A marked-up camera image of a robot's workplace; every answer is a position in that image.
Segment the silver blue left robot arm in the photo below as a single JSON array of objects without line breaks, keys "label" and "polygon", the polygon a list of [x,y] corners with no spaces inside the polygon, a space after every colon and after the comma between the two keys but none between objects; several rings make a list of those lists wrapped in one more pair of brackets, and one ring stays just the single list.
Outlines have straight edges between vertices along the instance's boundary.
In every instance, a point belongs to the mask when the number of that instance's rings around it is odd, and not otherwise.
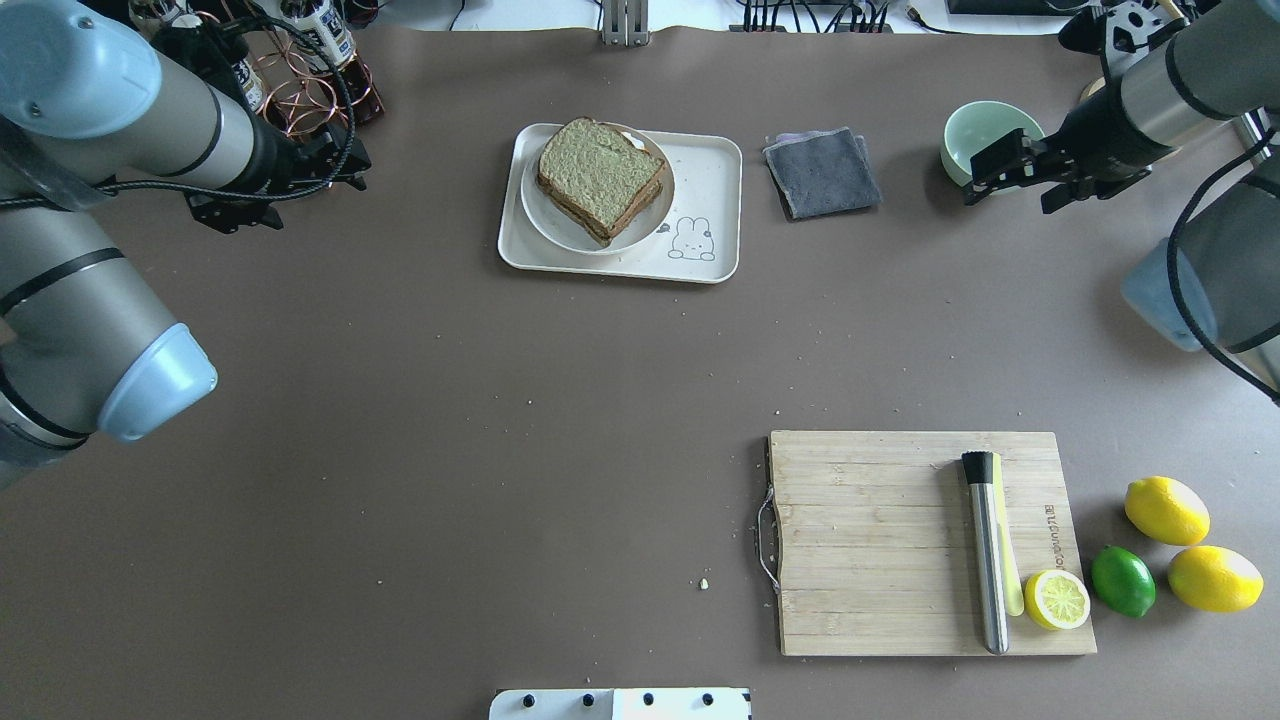
[{"label": "silver blue left robot arm", "polygon": [[364,187],[352,129],[288,138],[242,97],[78,1],[3,4],[3,484],[92,434],[136,441],[218,384],[209,356],[91,211],[186,196],[223,233]]}]

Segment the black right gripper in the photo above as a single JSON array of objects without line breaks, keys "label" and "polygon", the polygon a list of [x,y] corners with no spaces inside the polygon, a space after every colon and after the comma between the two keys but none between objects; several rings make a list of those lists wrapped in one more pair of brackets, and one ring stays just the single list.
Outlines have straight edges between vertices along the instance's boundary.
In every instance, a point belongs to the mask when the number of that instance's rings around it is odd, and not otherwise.
[{"label": "black right gripper", "polygon": [[972,179],[964,204],[974,206],[992,193],[1052,181],[1041,195],[1044,214],[1088,199],[1108,200],[1144,179],[1151,167],[1171,154],[1166,145],[1138,131],[1120,92],[1101,90],[1073,109],[1060,129],[1044,140],[1011,129],[970,158]]}]

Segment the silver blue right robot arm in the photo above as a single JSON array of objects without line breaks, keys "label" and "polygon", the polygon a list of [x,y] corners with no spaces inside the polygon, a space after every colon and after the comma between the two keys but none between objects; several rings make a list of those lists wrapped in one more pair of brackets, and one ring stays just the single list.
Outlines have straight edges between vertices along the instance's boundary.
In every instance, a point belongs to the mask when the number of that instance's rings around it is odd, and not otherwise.
[{"label": "silver blue right robot arm", "polygon": [[1052,132],[983,129],[950,154],[964,201],[1043,186],[1041,209],[1114,199],[1231,124],[1252,132],[1192,191],[1123,282],[1171,345],[1202,351],[1277,401],[1277,4],[1092,1],[1059,42],[1096,56],[1101,85]]}]

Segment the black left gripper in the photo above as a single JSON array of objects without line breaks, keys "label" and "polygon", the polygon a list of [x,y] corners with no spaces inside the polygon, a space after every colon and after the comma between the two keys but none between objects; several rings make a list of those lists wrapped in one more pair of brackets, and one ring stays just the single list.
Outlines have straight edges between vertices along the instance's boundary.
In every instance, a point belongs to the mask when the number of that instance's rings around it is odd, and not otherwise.
[{"label": "black left gripper", "polygon": [[261,127],[255,129],[253,156],[224,192],[242,199],[215,197],[209,191],[186,192],[193,219],[224,234],[243,225],[283,227],[266,196],[312,193],[334,182],[366,190],[364,173],[372,167],[362,141],[346,126],[321,126],[307,140],[297,141]]}]

